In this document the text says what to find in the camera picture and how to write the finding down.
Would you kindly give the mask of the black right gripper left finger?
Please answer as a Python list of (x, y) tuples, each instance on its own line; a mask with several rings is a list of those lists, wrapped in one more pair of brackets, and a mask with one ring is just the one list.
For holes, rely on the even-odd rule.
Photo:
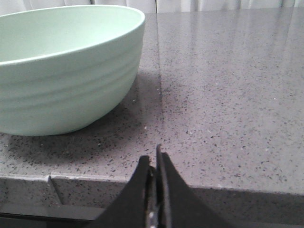
[(154, 208), (154, 168), (148, 156), (138, 165), (118, 197), (89, 224), (90, 228), (148, 228)]

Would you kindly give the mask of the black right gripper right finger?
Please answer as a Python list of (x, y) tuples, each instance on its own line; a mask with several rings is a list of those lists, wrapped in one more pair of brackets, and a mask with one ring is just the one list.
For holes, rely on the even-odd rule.
[(158, 227), (228, 228), (229, 223), (202, 203), (174, 167), (167, 153), (156, 146)]

